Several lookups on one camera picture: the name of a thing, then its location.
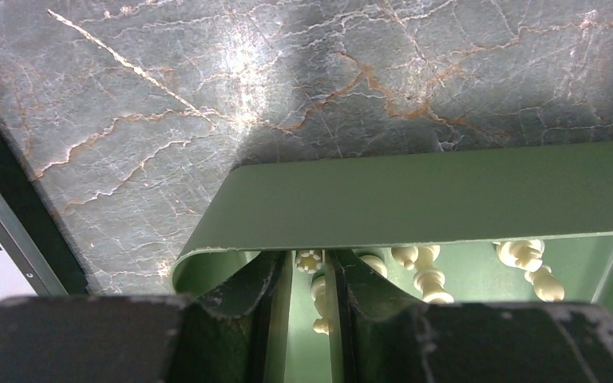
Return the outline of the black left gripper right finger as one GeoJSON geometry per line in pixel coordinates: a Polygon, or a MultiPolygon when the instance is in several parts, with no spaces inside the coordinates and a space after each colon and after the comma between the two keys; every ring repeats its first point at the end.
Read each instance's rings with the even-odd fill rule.
{"type": "Polygon", "coordinates": [[[417,313],[423,305],[352,250],[327,252],[334,382],[421,382],[417,313]]]}

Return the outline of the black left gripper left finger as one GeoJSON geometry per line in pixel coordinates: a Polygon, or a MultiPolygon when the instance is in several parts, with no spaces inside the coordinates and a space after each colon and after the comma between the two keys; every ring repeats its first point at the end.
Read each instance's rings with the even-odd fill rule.
{"type": "Polygon", "coordinates": [[[288,254],[263,251],[183,311],[168,382],[282,382],[288,254]]]}

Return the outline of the green plastic tray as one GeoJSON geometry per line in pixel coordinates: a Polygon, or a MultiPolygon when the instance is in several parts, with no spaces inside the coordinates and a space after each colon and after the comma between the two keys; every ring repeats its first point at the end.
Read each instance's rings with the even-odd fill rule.
{"type": "Polygon", "coordinates": [[[421,382],[613,382],[613,142],[237,168],[176,260],[170,282],[200,297],[263,251],[288,254],[285,377],[331,376],[313,276],[298,250],[382,258],[417,298],[421,382]],[[562,302],[539,300],[493,242],[542,239],[562,302]],[[454,303],[421,300],[392,247],[439,245],[454,303]]]}

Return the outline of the white chess rook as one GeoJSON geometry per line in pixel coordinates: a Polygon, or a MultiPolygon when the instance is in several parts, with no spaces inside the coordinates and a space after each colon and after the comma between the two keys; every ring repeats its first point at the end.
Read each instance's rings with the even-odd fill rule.
{"type": "Polygon", "coordinates": [[[310,283],[310,296],[318,317],[312,328],[317,334],[330,334],[330,315],[327,302],[327,284],[324,275],[325,253],[323,250],[298,250],[295,254],[298,271],[313,276],[310,283]]]}

